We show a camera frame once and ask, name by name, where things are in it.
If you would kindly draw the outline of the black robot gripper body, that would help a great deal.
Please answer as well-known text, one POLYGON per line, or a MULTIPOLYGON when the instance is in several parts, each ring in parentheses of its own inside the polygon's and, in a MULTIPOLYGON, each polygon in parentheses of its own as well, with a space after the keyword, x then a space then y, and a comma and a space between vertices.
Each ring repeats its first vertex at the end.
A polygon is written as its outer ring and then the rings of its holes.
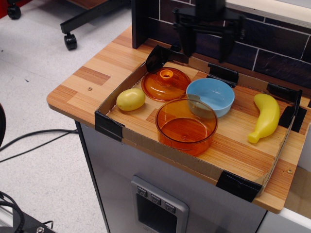
POLYGON ((225 0, 197 0, 195 5, 173 10, 174 26, 180 36, 197 33, 224 36, 244 35, 245 16, 229 10, 225 0))

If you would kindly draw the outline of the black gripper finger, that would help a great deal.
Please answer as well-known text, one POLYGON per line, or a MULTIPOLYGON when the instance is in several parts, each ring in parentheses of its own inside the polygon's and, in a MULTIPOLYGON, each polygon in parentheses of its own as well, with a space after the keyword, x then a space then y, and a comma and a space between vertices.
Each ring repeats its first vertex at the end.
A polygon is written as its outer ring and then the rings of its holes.
POLYGON ((239 36, 239 21, 230 20, 222 27, 222 36, 220 40, 220 57, 219 62, 223 63, 232 53, 235 41, 239 36))
POLYGON ((191 57, 196 50, 196 32, 193 28, 181 24, 177 25, 177 32, 179 34, 183 53, 187 57, 191 57))

